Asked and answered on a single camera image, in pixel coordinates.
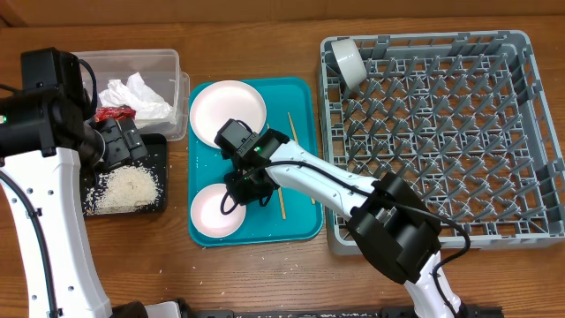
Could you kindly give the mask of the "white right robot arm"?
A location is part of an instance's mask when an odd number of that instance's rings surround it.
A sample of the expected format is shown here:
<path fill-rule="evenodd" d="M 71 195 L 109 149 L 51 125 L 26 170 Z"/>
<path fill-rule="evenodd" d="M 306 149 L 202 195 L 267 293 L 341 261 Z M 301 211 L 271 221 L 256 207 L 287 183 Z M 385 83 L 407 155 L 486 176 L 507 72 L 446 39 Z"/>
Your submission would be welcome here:
<path fill-rule="evenodd" d="M 393 172 L 381 178 L 348 172 L 312 155 L 274 129 L 254 132 L 230 119 L 215 136 L 234 170 L 224 177 L 223 198 L 236 207 L 265 207 L 276 190 L 298 191 L 337 213 L 365 259 L 403 285 L 418 317 L 464 317 L 463 302 L 449 286 L 443 265 L 471 247 L 464 228 L 434 214 Z"/>

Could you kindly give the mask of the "white napkin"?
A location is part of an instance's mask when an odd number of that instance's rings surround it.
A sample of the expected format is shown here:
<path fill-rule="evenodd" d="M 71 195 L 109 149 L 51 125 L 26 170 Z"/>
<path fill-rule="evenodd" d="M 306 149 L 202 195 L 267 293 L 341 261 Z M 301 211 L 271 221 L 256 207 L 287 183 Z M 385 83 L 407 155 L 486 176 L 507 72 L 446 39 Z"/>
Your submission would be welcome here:
<path fill-rule="evenodd" d="M 98 97 L 102 107 L 127 106 L 135 111 L 135 118 L 139 120 L 165 119 L 173 111 L 172 106 L 145 83 L 139 72 L 131 75 L 126 84 L 120 79 L 110 79 Z"/>

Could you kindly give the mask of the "grey bowl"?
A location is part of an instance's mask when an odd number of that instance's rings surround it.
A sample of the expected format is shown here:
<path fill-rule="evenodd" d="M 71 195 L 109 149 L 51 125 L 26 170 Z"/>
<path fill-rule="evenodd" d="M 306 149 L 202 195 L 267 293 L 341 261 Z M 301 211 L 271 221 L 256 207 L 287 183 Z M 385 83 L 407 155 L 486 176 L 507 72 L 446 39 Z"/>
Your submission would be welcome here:
<path fill-rule="evenodd" d="M 331 48 L 347 87 L 350 90 L 358 87 L 367 73 L 357 44 L 348 38 L 331 42 Z"/>

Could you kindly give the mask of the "large white plate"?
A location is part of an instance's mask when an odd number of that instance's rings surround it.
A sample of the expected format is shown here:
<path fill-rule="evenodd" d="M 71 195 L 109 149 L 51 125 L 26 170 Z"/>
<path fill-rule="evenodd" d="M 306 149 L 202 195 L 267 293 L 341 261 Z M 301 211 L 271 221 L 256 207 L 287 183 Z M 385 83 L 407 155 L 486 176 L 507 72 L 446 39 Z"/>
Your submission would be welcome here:
<path fill-rule="evenodd" d="M 266 118 L 266 104 L 258 90 L 243 81 L 223 80 L 196 94 L 189 121 L 200 141 L 218 148 L 215 136 L 229 119 L 242 120 L 258 133 Z"/>

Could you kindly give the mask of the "pile of white rice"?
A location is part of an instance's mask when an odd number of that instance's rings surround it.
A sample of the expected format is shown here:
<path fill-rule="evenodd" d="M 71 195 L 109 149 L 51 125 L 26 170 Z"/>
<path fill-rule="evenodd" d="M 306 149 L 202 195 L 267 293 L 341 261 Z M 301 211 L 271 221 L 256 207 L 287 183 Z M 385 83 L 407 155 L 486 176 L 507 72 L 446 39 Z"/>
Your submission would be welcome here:
<path fill-rule="evenodd" d="M 158 205 L 164 185 L 156 172 L 145 167 L 123 166 L 103 172 L 86 186 L 83 213 L 102 216 L 141 212 Z"/>

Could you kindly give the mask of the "red snack wrapper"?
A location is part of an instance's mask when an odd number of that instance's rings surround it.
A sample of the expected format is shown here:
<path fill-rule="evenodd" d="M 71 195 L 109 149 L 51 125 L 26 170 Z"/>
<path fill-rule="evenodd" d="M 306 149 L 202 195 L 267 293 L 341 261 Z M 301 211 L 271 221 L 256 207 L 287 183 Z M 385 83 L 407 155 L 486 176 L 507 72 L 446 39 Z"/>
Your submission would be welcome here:
<path fill-rule="evenodd" d="M 96 122 L 101 122 L 109 118 L 113 118 L 116 121 L 125 118 L 134 119 L 136 111 L 128 106 L 121 107 L 100 107 L 96 110 L 94 115 L 94 120 Z"/>

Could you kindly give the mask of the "wooden chopstick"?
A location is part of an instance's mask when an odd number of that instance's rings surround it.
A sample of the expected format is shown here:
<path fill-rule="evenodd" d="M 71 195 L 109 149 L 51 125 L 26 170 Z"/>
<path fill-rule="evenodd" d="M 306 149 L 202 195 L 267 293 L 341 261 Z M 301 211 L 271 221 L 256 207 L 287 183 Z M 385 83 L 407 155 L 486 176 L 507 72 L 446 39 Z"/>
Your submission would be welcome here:
<path fill-rule="evenodd" d="M 288 115 L 288 119 L 289 119 L 289 123 L 290 123 L 290 129 L 291 129 L 291 132 L 292 132 L 293 140 L 298 144 L 298 136 L 297 136 L 297 132 L 296 132 L 293 120 L 292 120 L 292 116 L 291 116 L 290 112 L 287 112 L 287 115 Z M 316 201 L 315 201 L 314 198 L 310 198 L 310 200 L 311 200 L 311 203 L 313 205 L 316 204 Z"/>
<path fill-rule="evenodd" d="M 279 198 L 279 203 L 280 203 L 280 209 L 281 209 L 281 213 L 282 213 L 282 219 L 286 220 L 287 219 L 287 215 L 286 215 L 286 207 L 285 207 L 285 203 L 284 203 L 284 199 L 283 199 L 283 191 L 282 188 L 279 187 L 277 189 L 278 192 L 278 198 Z"/>

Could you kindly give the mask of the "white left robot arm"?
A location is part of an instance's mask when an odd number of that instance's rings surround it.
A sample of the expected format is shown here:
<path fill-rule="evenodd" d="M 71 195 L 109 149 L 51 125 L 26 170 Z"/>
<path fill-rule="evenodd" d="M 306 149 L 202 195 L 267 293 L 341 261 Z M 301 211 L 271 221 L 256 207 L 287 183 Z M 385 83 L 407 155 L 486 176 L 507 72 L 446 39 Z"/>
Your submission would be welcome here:
<path fill-rule="evenodd" d="M 90 65 L 55 48 L 21 56 L 21 89 L 1 101 L 1 186 L 9 202 L 32 317 L 145 317 L 113 307 L 96 272 L 80 198 L 82 170 L 110 171 L 146 155 L 129 118 L 94 120 Z"/>

